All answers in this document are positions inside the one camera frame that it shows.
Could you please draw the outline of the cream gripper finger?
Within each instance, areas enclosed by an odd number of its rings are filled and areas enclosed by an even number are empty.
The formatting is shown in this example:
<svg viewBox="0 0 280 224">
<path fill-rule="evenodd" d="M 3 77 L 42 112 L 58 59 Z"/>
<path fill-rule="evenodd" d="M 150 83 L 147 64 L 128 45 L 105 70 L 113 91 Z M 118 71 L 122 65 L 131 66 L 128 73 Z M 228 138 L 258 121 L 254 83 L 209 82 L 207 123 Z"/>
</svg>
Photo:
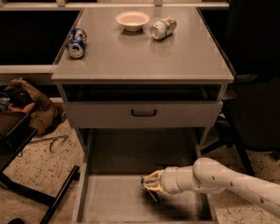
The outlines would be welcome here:
<svg viewBox="0 0 280 224">
<path fill-rule="evenodd" d="M 157 170 L 150 175 L 144 177 L 145 185 L 158 185 L 161 180 L 162 170 Z"/>
<path fill-rule="evenodd" d="M 160 185 L 150 186 L 149 184 L 144 183 L 143 186 L 144 186 L 145 189 L 148 189 L 150 191 L 155 191 L 155 192 L 163 193 L 163 189 L 162 189 L 162 187 Z"/>
</svg>

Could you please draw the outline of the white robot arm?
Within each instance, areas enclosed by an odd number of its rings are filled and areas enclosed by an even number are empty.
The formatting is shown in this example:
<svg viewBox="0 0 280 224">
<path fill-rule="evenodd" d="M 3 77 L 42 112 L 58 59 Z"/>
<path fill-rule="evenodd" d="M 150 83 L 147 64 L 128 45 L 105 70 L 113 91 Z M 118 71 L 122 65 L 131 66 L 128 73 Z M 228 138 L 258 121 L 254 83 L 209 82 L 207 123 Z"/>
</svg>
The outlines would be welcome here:
<svg viewBox="0 0 280 224">
<path fill-rule="evenodd" d="M 280 185 L 235 172 L 210 158 L 199 158 L 191 166 L 157 170 L 145 176 L 142 185 L 168 195 L 185 191 L 219 194 L 227 189 L 280 218 Z"/>
</svg>

